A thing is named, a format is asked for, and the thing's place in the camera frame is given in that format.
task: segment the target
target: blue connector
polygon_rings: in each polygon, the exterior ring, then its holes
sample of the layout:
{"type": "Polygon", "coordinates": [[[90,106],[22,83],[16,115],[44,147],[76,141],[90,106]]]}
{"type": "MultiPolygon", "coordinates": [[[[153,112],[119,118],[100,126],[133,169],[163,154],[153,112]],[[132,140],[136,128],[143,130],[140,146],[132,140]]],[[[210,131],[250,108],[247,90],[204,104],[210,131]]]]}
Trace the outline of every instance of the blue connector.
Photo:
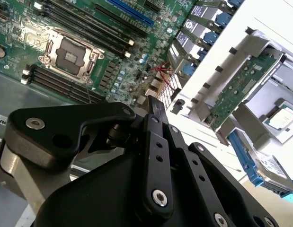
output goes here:
{"type": "Polygon", "coordinates": [[[231,145],[234,148],[244,171],[246,172],[247,176],[249,177],[249,180],[256,187],[262,185],[264,183],[264,180],[262,179],[261,176],[258,175],[258,173],[256,171],[256,169],[257,169],[256,163],[251,158],[249,153],[247,153],[244,150],[242,142],[241,142],[237,132],[234,131],[233,133],[231,133],[228,136],[228,139],[230,140],[231,145]]]}
{"type": "Polygon", "coordinates": [[[231,21],[232,16],[228,13],[223,12],[216,17],[215,23],[218,24],[222,28],[226,28],[226,26],[231,21]]]}
{"type": "Polygon", "coordinates": [[[227,0],[229,4],[231,4],[232,6],[239,8],[242,3],[244,2],[244,0],[227,0]]]}
{"type": "Polygon", "coordinates": [[[150,27],[153,27],[155,22],[142,13],[138,12],[137,10],[133,9],[132,7],[126,5],[125,3],[121,2],[120,0],[107,0],[108,2],[112,3],[114,6],[117,6],[119,9],[123,10],[124,12],[130,14],[132,17],[136,18],[137,20],[141,21],[142,23],[147,24],[150,27]]]}
{"type": "Polygon", "coordinates": [[[208,32],[204,35],[204,41],[207,42],[209,45],[214,45],[214,43],[217,41],[219,35],[213,31],[208,32]]]}
{"type": "Polygon", "coordinates": [[[183,72],[188,76],[192,76],[196,69],[197,67],[193,63],[189,63],[183,67],[183,72]]]}

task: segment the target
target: label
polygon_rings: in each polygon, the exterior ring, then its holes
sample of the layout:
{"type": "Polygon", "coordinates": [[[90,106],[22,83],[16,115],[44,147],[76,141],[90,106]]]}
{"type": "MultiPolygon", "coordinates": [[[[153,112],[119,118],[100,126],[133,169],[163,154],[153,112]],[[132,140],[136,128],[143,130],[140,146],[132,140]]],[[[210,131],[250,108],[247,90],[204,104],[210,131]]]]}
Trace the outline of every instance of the label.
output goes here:
{"type": "Polygon", "coordinates": [[[287,179],[285,173],[280,168],[279,164],[275,161],[273,156],[266,155],[260,152],[256,152],[256,155],[258,156],[260,162],[262,165],[267,169],[268,171],[287,179]]]}
{"type": "Polygon", "coordinates": [[[5,126],[8,118],[5,116],[0,115],[0,125],[5,126]]]}

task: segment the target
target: motherboard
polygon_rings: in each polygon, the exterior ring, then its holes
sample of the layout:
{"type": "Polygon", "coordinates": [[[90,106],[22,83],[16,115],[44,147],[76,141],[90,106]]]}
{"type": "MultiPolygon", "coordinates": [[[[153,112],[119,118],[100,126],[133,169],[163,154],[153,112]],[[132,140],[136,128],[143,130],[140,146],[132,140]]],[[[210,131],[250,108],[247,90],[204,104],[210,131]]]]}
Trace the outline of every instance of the motherboard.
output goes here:
{"type": "Polygon", "coordinates": [[[159,93],[196,0],[0,0],[0,72],[72,104],[159,93]]]}

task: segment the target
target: black ram slot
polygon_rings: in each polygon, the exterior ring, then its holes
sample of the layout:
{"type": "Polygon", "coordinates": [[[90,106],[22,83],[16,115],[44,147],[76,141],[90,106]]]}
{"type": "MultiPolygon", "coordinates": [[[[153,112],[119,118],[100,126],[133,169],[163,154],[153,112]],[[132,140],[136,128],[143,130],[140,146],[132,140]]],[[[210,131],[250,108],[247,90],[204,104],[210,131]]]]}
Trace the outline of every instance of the black ram slot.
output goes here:
{"type": "Polygon", "coordinates": [[[59,91],[60,93],[76,99],[80,98],[81,101],[85,100],[85,103],[89,103],[89,100],[92,103],[101,103],[105,101],[104,96],[101,96],[93,91],[89,91],[87,88],[74,84],[71,81],[59,77],[58,75],[39,66],[32,65],[27,69],[31,71],[32,81],[38,81],[39,83],[43,83],[49,87],[52,85],[51,88],[59,91]]]}
{"type": "Polygon", "coordinates": [[[144,6],[152,11],[154,11],[155,13],[159,13],[160,12],[160,8],[158,6],[156,6],[155,4],[153,4],[152,2],[146,0],[144,6]]]}
{"type": "Polygon", "coordinates": [[[122,33],[121,31],[119,31],[118,29],[110,26],[109,24],[105,23],[104,21],[96,18],[94,15],[84,11],[83,9],[81,9],[80,7],[74,5],[74,4],[70,4],[69,2],[66,2],[65,0],[63,0],[63,3],[76,9],[78,12],[80,12],[81,14],[87,16],[88,18],[91,18],[92,20],[94,20],[94,23],[97,23],[99,26],[102,26],[105,31],[106,29],[111,30],[113,33],[118,34],[118,36],[120,36],[120,38],[125,39],[127,41],[131,40],[132,38],[124,33],[122,33]]]}
{"type": "Polygon", "coordinates": [[[65,89],[61,88],[61,87],[58,87],[54,84],[51,84],[45,80],[42,80],[40,78],[34,78],[32,79],[32,83],[33,84],[36,84],[42,88],[45,88],[47,90],[50,90],[52,92],[55,92],[57,93],[58,95],[60,96],[63,96],[65,98],[68,98],[78,104],[88,104],[89,102],[84,100],[84,99],[81,99],[80,97],[76,97],[76,96],[71,96],[70,93],[68,91],[66,91],[65,89]]]}
{"type": "Polygon", "coordinates": [[[130,29],[132,32],[135,32],[137,35],[139,35],[142,38],[147,37],[147,33],[141,30],[140,28],[128,23],[126,20],[123,20],[121,17],[117,16],[113,12],[109,11],[108,9],[102,7],[99,4],[95,4],[95,9],[102,13],[103,15],[108,16],[109,18],[117,21],[118,23],[122,24],[123,26],[127,27],[130,29]]]}
{"type": "Polygon", "coordinates": [[[89,93],[82,93],[81,91],[78,91],[76,89],[73,89],[71,86],[66,86],[65,84],[59,82],[59,81],[56,81],[56,80],[53,80],[41,73],[38,73],[38,72],[35,72],[34,75],[33,75],[33,78],[34,80],[37,80],[37,78],[39,79],[42,79],[48,83],[51,83],[57,87],[60,87],[62,89],[64,89],[65,91],[69,92],[69,95],[76,95],[76,97],[81,97],[82,99],[85,99],[85,100],[90,100],[92,103],[99,103],[101,102],[101,100],[95,98],[94,96],[92,96],[92,92],[89,92],[89,93]]]}
{"type": "Polygon", "coordinates": [[[100,31],[95,30],[91,27],[87,27],[81,22],[77,21],[76,19],[73,19],[72,17],[69,17],[63,13],[60,13],[59,11],[57,11],[57,9],[49,8],[47,10],[47,13],[51,15],[52,17],[55,17],[57,20],[63,21],[64,23],[68,22],[69,25],[72,25],[72,26],[75,25],[77,26],[77,28],[79,27],[80,29],[84,30],[86,33],[96,36],[100,40],[105,40],[105,42],[115,46],[116,48],[122,49],[124,51],[128,49],[127,46],[125,46],[124,44],[121,44],[114,39],[108,38],[106,35],[102,34],[100,31]]]}
{"type": "Polygon", "coordinates": [[[50,18],[51,20],[55,21],[56,23],[68,28],[69,30],[83,36],[84,38],[90,40],[91,42],[93,42],[95,45],[100,45],[101,47],[103,48],[106,48],[107,50],[109,50],[110,52],[118,55],[119,57],[124,57],[124,54],[125,52],[122,51],[122,50],[119,50],[115,47],[112,47],[110,46],[108,43],[106,43],[104,40],[101,40],[101,39],[98,39],[96,37],[94,37],[93,35],[91,34],[88,34],[82,30],[80,30],[79,28],[76,28],[75,26],[72,26],[71,24],[68,24],[67,22],[57,18],[56,15],[52,15],[52,14],[49,14],[49,13],[45,13],[46,16],[48,18],[50,18]]]}
{"type": "Polygon", "coordinates": [[[74,84],[71,81],[66,80],[66,79],[64,79],[62,77],[59,77],[58,75],[55,75],[55,74],[53,74],[51,72],[48,72],[45,69],[42,69],[40,67],[36,68],[35,71],[34,71],[35,76],[38,76],[38,73],[44,75],[45,77],[48,77],[49,79],[52,79],[52,80],[57,81],[59,83],[62,83],[65,86],[68,86],[70,88],[70,90],[74,90],[74,93],[78,93],[78,92],[84,93],[85,97],[89,95],[90,97],[96,99],[95,102],[96,101],[101,102],[101,101],[105,100],[104,96],[98,95],[98,94],[96,94],[95,92],[92,92],[92,91],[88,92],[87,88],[84,88],[84,87],[81,87],[81,86],[79,86],[77,84],[74,84]]]}
{"type": "Polygon", "coordinates": [[[60,83],[60,86],[62,88],[65,88],[70,90],[70,91],[73,91],[77,94],[82,94],[81,96],[82,97],[85,97],[86,99],[88,99],[89,97],[92,98],[95,102],[102,102],[105,100],[105,97],[104,96],[101,96],[99,94],[96,94],[95,92],[93,91],[88,91],[87,88],[84,88],[84,87],[81,87],[69,80],[66,80],[62,77],[59,77],[58,75],[56,74],[53,74],[52,72],[46,70],[46,69],[43,69],[41,67],[38,67],[36,65],[33,65],[32,68],[31,68],[31,72],[33,73],[33,76],[37,76],[37,77],[41,77],[45,80],[48,80],[48,81],[52,81],[52,83],[60,83]]]}
{"type": "Polygon", "coordinates": [[[84,17],[72,12],[71,10],[69,10],[66,7],[64,7],[63,5],[58,4],[57,2],[49,0],[47,2],[47,6],[48,7],[54,6],[57,9],[59,9],[59,11],[60,11],[59,13],[65,12],[69,17],[73,17],[76,20],[80,21],[81,23],[89,25],[90,27],[94,28],[95,30],[98,30],[98,31],[106,34],[107,36],[118,40],[119,42],[123,43],[124,45],[126,45],[128,47],[131,46],[129,44],[129,42],[131,40],[130,37],[128,37],[128,36],[126,36],[124,34],[121,34],[119,31],[117,31],[115,29],[111,29],[108,25],[104,25],[104,27],[101,27],[100,24],[99,24],[99,20],[97,20],[93,15],[88,14],[87,12],[83,11],[79,7],[75,7],[75,6],[72,5],[73,8],[75,8],[78,11],[80,11],[82,14],[85,14],[85,15],[89,16],[92,21],[89,21],[88,19],[86,19],[86,18],[84,18],[84,17]]]}

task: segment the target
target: circuit board component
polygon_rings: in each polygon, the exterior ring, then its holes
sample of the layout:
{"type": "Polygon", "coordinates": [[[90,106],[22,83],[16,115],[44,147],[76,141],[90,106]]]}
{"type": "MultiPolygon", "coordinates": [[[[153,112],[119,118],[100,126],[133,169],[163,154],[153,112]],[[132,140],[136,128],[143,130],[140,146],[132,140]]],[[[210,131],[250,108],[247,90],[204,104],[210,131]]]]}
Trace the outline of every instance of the circuit board component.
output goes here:
{"type": "Polygon", "coordinates": [[[268,80],[276,71],[283,54],[275,58],[267,52],[246,61],[225,89],[219,95],[206,121],[217,131],[238,105],[243,102],[264,80],[268,80]]]}

